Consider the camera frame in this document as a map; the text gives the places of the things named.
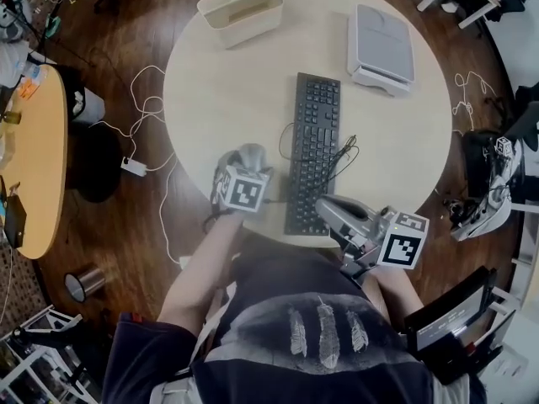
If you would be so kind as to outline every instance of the curved desk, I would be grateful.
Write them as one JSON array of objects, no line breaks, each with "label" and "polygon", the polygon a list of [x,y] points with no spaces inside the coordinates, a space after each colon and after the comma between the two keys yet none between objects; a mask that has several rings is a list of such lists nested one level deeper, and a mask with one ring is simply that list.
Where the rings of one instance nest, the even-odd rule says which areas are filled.
[{"label": "curved desk", "polygon": [[[346,72],[347,22],[357,3],[405,19],[384,0],[284,0],[281,25],[222,50],[198,13],[173,48],[164,83],[168,134],[185,171],[209,197],[223,153],[256,142],[275,167],[266,196],[283,199],[290,163],[279,138],[294,120],[296,74],[339,79],[339,144],[357,135],[360,155],[336,178],[335,193],[371,208],[392,205],[415,212],[435,187],[451,140],[451,103],[446,81],[421,34],[408,21],[416,82],[407,98],[352,82]],[[283,136],[290,152],[292,130]],[[264,205],[245,226],[281,242],[335,247],[329,237],[283,234],[286,204]]]},{"label": "curved desk", "polygon": [[58,229],[64,198],[67,161],[66,92],[58,72],[50,66],[46,79],[28,100],[14,93],[12,111],[21,113],[14,133],[15,153],[0,171],[6,189],[20,182],[17,194],[26,211],[23,246],[27,258],[43,256]]}]

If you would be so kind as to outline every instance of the dark brown floor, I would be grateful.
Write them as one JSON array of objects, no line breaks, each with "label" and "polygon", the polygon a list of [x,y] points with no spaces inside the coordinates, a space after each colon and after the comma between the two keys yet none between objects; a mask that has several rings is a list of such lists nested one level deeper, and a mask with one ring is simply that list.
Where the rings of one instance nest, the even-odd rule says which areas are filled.
[{"label": "dark brown floor", "polygon": [[[195,13],[198,0],[120,0],[118,15],[95,15],[93,1],[81,0],[62,7],[62,26],[57,38],[87,58],[93,55],[97,67],[87,67],[55,45],[49,46],[49,55],[60,63],[80,68],[88,88],[104,98],[106,120],[128,130],[138,118],[131,98],[107,59],[92,49],[97,47],[109,56],[127,85],[146,65],[154,64],[164,70],[174,42]],[[453,83],[456,72],[464,76],[470,70],[481,73],[497,92],[504,91],[499,64],[487,41],[476,39],[475,26],[459,30],[454,16],[437,7],[419,13],[415,7],[420,0],[387,1],[404,13],[429,42],[445,73],[452,103],[462,94]],[[150,94],[161,94],[162,88],[163,76],[150,72],[136,85],[136,96],[142,101]],[[469,97],[476,128],[492,127],[496,119],[483,104],[477,82],[469,88]],[[469,130],[464,113],[454,117],[454,127]],[[150,166],[162,163],[171,152],[166,129],[156,121],[145,124],[137,140],[136,158]],[[129,143],[123,145],[129,151]],[[89,317],[96,317],[103,307],[110,308],[113,316],[119,311],[137,311],[149,317],[158,314],[177,273],[177,267],[168,260],[157,215],[167,173],[168,168],[145,178],[124,173],[114,197],[101,205],[86,203],[77,194],[67,192],[54,246],[39,261],[47,289],[58,308]],[[455,195],[464,186],[460,138],[455,134],[438,190],[441,194]],[[203,237],[200,223],[207,212],[207,202],[178,166],[164,211],[174,256],[194,251]],[[516,215],[487,236],[457,243],[449,235],[450,222],[437,194],[425,201],[419,213],[431,219],[428,243],[411,274],[424,302],[450,289],[479,265],[499,268],[502,281],[507,280],[517,234]],[[80,305],[68,297],[63,276],[88,263],[102,268],[108,283],[100,298],[91,298]]]}]

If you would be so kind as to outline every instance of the person's right arm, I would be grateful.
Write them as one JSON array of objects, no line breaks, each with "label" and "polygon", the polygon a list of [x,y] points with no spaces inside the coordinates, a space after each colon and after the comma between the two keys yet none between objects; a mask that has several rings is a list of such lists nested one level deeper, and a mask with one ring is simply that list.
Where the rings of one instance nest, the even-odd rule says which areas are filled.
[{"label": "person's right arm", "polygon": [[390,266],[377,266],[368,274],[372,274],[380,285],[391,324],[396,330],[403,331],[404,317],[423,308],[410,278],[404,269]]}]

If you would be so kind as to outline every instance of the person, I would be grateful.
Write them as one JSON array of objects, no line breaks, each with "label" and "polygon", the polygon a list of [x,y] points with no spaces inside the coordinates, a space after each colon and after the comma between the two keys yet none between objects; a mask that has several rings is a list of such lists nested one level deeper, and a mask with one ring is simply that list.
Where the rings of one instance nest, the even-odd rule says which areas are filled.
[{"label": "person", "polygon": [[[242,224],[216,220],[156,322],[121,314],[104,404],[486,402],[477,377],[443,386],[407,352],[396,329],[423,304],[402,269],[368,273],[384,310],[312,249],[253,237],[231,263]],[[205,323],[227,270],[235,293]]]}]

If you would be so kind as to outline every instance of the green object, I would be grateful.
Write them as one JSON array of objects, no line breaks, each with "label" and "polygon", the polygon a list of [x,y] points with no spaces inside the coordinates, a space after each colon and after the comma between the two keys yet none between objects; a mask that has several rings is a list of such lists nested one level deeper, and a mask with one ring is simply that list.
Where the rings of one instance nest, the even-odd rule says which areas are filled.
[{"label": "green object", "polygon": [[51,18],[50,15],[47,15],[47,20],[45,22],[45,37],[47,39],[50,39],[52,36],[56,34],[56,32],[60,29],[60,17],[54,17]]}]

